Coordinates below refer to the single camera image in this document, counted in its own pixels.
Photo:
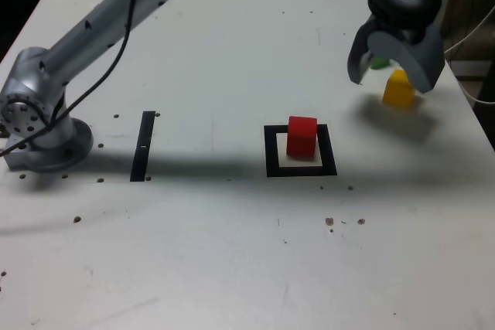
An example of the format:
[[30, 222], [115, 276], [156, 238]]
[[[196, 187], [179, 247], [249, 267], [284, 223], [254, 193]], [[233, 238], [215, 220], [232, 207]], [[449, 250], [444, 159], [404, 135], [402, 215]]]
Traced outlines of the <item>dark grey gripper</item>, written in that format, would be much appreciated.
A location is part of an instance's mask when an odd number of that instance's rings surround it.
[[374, 54], [395, 61], [418, 92], [425, 94], [431, 91], [444, 68], [444, 50], [438, 27], [435, 24], [400, 27], [400, 40], [375, 30], [374, 16], [357, 30], [347, 59], [350, 81], [360, 85]]

